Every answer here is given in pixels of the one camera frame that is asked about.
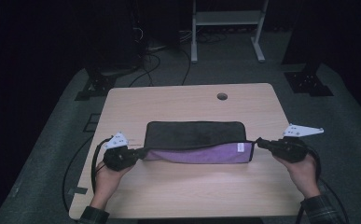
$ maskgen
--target gray carpet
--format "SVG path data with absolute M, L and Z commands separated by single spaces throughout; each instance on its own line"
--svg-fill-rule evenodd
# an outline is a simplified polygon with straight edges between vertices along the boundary
M 260 43 L 267 59 L 264 63 L 257 61 L 249 34 L 228 35 L 226 40 L 216 44 L 199 44 L 199 62 L 191 65 L 185 85 L 270 83 L 289 122 L 325 129 L 325 133 L 305 137 L 303 140 L 319 152 L 322 177 L 340 197 L 351 223 L 361 223 L 361 107 L 347 91 L 340 76 L 325 65 L 319 68 L 317 76 L 331 89 L 334 96 L 311 97 L 306 93 L 292 92 L 284 72 L 298 71 L 302 65 L 281 65 L 290 35 L 262 34 Z M 189 44 L 182 48 L 190 52 Z M 155 55 L 160 57 L 160 66 L 151 72 L 153 85 L 181 85 L 188 67 L 186 54 L 165 50 Z M 156 64 L 155 58 L 146 57 L 147 70 Z M 119 78 L 116 87 L 128 87 L 143 73 L 143 70 L 139 70 Z M 73 222 L 62 202 L 62 179 L 77 150 L 93 135 L 83 132 L 84 127 L 91 114 L 101 113 L 105 100 L 104 97 L 92 97 L 88 101 L 75 101 L 87 79 L 86 72 L 79 71 L 63 92 L 0 209 L 0 223 Z M 142 77 L 133 86 L 148 86 L 149 82 L 147 77 Z M 69 191 L 77 185 L 89 147 L 90 142 L 81 148 L 65 179 L 65 200 L 68 206 L 72 201 Z M 338 207 L 332 194 L 328 194 Z M 262 220 L 267 224 L 294 223 L 295 217 L 263 217 Z M 115 219 L 109 221 L 136 222 Z M 212 220 L 212 223 L 235 222 L 220 219 L 219 222 Z

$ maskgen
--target plaid sleeve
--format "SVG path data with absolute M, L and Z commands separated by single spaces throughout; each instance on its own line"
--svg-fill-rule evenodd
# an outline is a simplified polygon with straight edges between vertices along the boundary
M 343 223 L 326 195 L 306 199 L 301 205 L 312 224 Z
M 80 224 L 105 224 L 108 213 L 94 207 L 87 206 L 81 215 Z

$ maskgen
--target purple fabric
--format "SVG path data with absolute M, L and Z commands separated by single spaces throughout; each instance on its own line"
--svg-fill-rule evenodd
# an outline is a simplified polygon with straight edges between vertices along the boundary
M 229 143 L 192 150 L 150 149 L 144 160 L 196 164 L 249 162 L 252 146 L 252 143 Z

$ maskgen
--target wrist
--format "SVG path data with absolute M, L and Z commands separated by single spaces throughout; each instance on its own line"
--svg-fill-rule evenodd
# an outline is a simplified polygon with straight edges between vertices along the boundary
M 97 209 L 105 210 L 107 201 L 108 200 L 100 199 L 99 197 L 96 197 L 96 195 L 95 195 L 95 196 L 93 196 L 92 201 L 90 201 L 90 206 L 97 208 Z
M 312 197 L 321 195 L 320 190 L 319 188 L 317 188 L 317 186 L 313 186 L 312 188 L 302 191 L 302 194 L 305 199 L 310 199 Z

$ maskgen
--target table top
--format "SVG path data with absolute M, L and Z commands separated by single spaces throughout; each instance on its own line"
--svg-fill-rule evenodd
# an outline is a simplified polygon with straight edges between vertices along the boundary
M 217 95 L 225 93 L 227 100 Z M 142 147 L 150 121 L 240 121 L 248 140 L 282 138 L 288 126 L 270 84 L 229 84 L 111 90 L 93 137 L 69 216 L 78 219 L 93 192 L 90 165 L 96 146 L 122 132 L 129 148 Z M 103 159 L 104 149 L 98 157 Z M 241 164 L 138 161 L 107 204 L 110 217 L 294 216 L 303 200 L 285 167 L 256 145 Z

